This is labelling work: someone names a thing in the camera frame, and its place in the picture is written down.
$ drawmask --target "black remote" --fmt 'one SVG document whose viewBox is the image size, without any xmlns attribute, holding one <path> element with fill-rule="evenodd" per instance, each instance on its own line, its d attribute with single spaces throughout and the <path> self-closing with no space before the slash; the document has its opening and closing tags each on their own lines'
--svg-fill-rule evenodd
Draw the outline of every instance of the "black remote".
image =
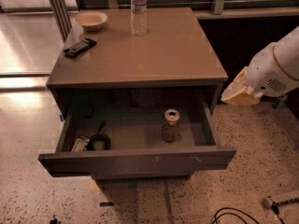
<svg viewBox="0 0 299 224">
<path fill-rule="evenodd" d="M 65 49 L 64 54 L 66 56 L 75 58 L 83 51 L 93 48 L 95 45 L 96 45 L 96 41 L 93 41 L 90 38 L 85 38 L 84 40 L 78 42 L 76 45 L 68 49 Z"/>
</svg>

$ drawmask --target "can lid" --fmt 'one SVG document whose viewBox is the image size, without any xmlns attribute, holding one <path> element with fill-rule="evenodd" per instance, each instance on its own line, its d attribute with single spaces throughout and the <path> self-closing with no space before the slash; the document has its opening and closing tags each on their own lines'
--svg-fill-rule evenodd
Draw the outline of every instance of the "can lid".
<svg viewBox="0 0 299 224">
<path fill-rule="evenodd" d="M 176 109 L 168 109 L 165 111 L 164 117 L 168 121 L 176 122 L 179 120 L 180 114 Z"/>
</svg>

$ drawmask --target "cabinet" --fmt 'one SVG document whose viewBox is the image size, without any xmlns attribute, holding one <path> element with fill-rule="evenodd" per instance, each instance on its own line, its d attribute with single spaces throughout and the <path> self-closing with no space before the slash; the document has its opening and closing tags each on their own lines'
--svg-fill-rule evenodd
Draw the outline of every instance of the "cabinet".
<svg viewBox="0 0 299 224">
<path fill-rule="evenodd" d="M 96 47 L 76 59 L 61 54 L 53 68 L 47 86 L 65 122 L 56 151 L 39 161 L 52 176 L 103 181 L 225 169 L 236 150 L 221 146 L 211 114 L 227 76 L 193 12 L 149 9 L 141 37 L 130 33 L 130 10 L 104 12 L 102 30 L 75 26 L 65 42 L 67 48 L 89 37 Z M 161 137 L 168 108 L 181 115 L 174 143 Z M 110 149 L 72 151 L 102 120 Z"/>
</svg>

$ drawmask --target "bottle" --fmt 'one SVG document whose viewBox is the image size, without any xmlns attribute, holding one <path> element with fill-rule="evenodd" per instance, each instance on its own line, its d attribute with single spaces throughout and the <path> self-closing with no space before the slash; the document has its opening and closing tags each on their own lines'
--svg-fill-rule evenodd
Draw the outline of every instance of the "bottle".
<svg viewBox="0 0 299 224">
<path fill-rule="evenodd" d="M 147 32 L 147 0 L 131 0 L 131 29 L 133 35 Z"/>
</svg>

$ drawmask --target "can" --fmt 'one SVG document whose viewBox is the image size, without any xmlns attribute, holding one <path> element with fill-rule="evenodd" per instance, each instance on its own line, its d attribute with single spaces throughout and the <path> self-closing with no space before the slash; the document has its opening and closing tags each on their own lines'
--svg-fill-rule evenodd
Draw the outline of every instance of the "can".
<svg viewBox="0 0 299 224">
<path fill-rule="evenodd" d="M 172 143 L 179 140 L 179 119 L 180 114 L 176 109 L 168 109 L 164 112 L 162 138 L 166 142 Z"/>
</svg>

